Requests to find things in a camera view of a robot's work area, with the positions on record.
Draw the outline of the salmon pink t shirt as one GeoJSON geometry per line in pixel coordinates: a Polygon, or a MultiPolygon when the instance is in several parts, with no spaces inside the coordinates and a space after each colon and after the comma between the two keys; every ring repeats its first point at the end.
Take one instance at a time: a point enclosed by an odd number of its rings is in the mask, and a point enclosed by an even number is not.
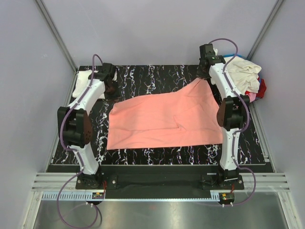
{"type": "Polygon", "coordinates": [[[176,92],[116,103],[109,113],[107,149],[221,144],[218,107],[208,82],[199,78],[176,92]]]}

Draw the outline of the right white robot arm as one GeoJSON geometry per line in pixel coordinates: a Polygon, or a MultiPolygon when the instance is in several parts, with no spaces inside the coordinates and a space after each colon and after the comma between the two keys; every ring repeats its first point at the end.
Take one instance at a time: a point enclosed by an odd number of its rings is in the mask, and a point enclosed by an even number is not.
{"type": "Polygon", "coordinates": [[[234,85],[223,60],[200,59],[198,77],[216,85],[222,98],[216,114],[223,143],[215,186],[230,189],[239,183],[238,144],[240,133],[249,125],[249,97],[243,96],[234,85]]]}

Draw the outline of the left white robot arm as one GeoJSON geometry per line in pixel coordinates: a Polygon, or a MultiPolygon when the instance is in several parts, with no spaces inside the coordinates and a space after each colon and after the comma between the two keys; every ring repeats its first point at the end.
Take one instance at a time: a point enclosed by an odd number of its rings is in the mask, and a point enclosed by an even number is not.
{"type": "Polygon", "coordinates": [[[68,106],[57,111],[58,134],[62,147],[74,153],[80,166],[77,181],[87,189],[97,189],[103,183],[99,164],[93,154],[90,111],[101,95],[110,98],[117,92],[112,76],[98,73],[89,79],[80,94],[68,106]]]}

